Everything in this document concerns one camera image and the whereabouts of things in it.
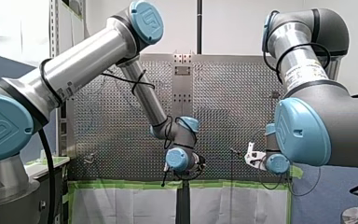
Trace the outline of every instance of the light blue joint cap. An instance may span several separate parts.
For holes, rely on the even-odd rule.
[[[34,123],[19,102],[0,95],[0,160],[14,156],[29,142]]]
[[[266,135],[275,133],[275,123],[269,123],[266,125]]]
[[[194,133],[199,132],[200,123],[197,119],[191,117],[180,117],[178,124],[188,129],[187,125],[193,130]]]
[[[183,149],[174,147],[168,150],[165,161],[172,170],[182,172],[187,168],[189,159]]]
[[[266,168],[275,175],[283,175],[290,168],[290,161],[283,154],[273,154],[266,161]]]
[[[157,9],[150,3],[139,1],[130,5],[131,24],[146,44],[154,45],[162,38],[164,24]]]
[[[329,162],[329,134],[316,111],[304,101],[280,101],[275,111],[275,128],[278,146],[290,161],[313,166]]]

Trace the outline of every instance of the perforated metal panel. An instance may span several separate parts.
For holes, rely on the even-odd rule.
[[[199,56],[193,58],[193,111],[201,120],[197,148],[208,162],[204,178],[258,179],[273,177],[247,166],[231,148],[246,152],[252,135],[273,121],[281,84],[263,63],[252,56]],[[256,135],[256,150],[264,150],[264,135]]]
[[[168,61],[142,64],[156,86],[162,106],[171,114],[172,64]],[[118,68],[112,69],[123,77]],[[70,178],[162,178],[164,143],[150,135],[147,118],[128,83],[98,77],[76,95],[73,109],[76,157]]]
[[[144,55],[142,62],[166,113],[172,114],[173,56]],[[234,157],[231,163],[230,149],[245,152],[253,132],[271,121],[277,102],[271,93],[282,94],[281,85],[261,57],[196,55],[191,69],[193,116],[200,120],[197,151],[207,160],[201,178],[257,180],[258,171],[244,160]],[[121,76],[119,69],[114,70]],[[70,102],[68,119],[73,126],[68,150],[76,155],[71,179],[161,180],[163,141],[149,134],[147,119],[128,83],[98,77]],[[256,139],[257,149],[263,149],[262,134]]]

